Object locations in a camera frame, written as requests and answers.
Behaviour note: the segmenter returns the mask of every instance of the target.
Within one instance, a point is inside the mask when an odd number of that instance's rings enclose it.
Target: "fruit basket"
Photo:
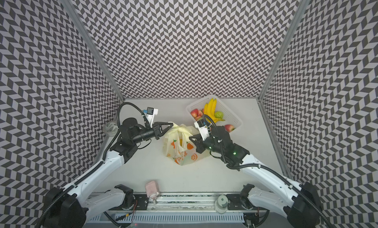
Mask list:
[[[208,95],[206,97],[198,99],[197,101],[193,102],[192,104],[186,107],[186,110],[188,114],[191,116],[191,118],[193,119],[193,121],[195,122],[196,120],[192,117],[191,111],[194,109],[203,109],[205,104],[209,103],[212,98],[217,99],[217,106],[215,108],[215,111],[223,112],[223,119],[224,119],[224,121],[219,121],[219,122],[216,122],[215,124],[217,126],[225,126],[225,125],[231,124],[235,127],[235,130],[238,129],[243,124],[242,120],[228,106],[226,106],[224,102],[222,102],[221,99],[219,99],[215,95]]]

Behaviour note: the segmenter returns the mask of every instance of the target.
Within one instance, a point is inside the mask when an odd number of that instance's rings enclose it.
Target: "banana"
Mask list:
[[[208,114],[208,105],[209,104],[205,104],[205,107],[203,108],[203,114],[207,115]]]
[[[208,105],[208,110],[206,111],[208,115],[211,115],[212,105],[213,105],[214,99],[211,99]]]
[[[213,101],[213,105],[211,106],[212,108],[211,108],[211,113],[212,113],[212,115],[213,116],[215,116],[215,107],[217,106],[217,100],[215,99],[214,101]]]
[[[219,121],[224,121],[223,119],[215,117],[216,107],[217,107],[217,100],[212,98],[209,101],[209,103],[205,104],[205,107],[203,108],[203,114],[208,115],[214,121],[214,123],[217,123]]]

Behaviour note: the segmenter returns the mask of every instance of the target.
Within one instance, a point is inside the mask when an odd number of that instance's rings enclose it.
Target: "vent grille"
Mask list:
[[[125,213],[116,213],[115,217],[125,215]],[[110,222],[105,215],[98,215],[93,217],[88,223],[104,223]],[[131,216],[118,221],[120,223],[130,223]],[[190,212],[190,213],[140,213],[135,214],[133,222],[138,223],[174,223],[174,224],[185,224],[185,223],[240,223],[244,222],[243,213],[230,212],[225,214],[218,214],[212,212]]]

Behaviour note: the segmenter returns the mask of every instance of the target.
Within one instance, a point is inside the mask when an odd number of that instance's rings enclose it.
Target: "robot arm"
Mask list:
[[[142,112],[131,103],[124,103],[120,108],[125,104],[132,105],[143,113],[145,126],[138,124],[135,118],[127,118],[122,124],[118,123],[118,133],[106,148],[101,161],[63,188],[52,188],[46,193],[44,212],[37,228],[42,224],[49,228],[81,228],[92,217],[113,207],[125,205],[129,208],[133,205],[133,190],[121,184],[97,197],[89,196],[113,171],[130,160],[138,150],[137,143],[154,137],[159,139],[173,123],[153,123],[158,109],[148,108]],[[117,111],[118,122],[120,108]]]
[[[196,145],[196,151],[205,150],[221,154],[221,159],[229,169],[240,170],[258,180],[271,192],[267,192],[252,185],[248,199],[244,202],[246,208],[263,207],[276,212],[293,225],[294,228],[315,227],[322,217],[331,227],[322,213],[322,205],[317,188],[310,184],[300,184],[273,171],[248,150],[233,143],[229,133],[223,126],[215,126],[203,119],[194,123],[200,134],[189,139]]]

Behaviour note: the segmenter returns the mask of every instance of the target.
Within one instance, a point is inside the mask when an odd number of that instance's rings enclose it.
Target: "chevron pattern wall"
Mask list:
[[[378,0],[312,0],[263,103],[337,227],[378,227]]]
[[[0,0],[0,226],[90,167],[120,102],[57,0]]]
[[[258,96],[300,0],[72,0],[127,98]]]

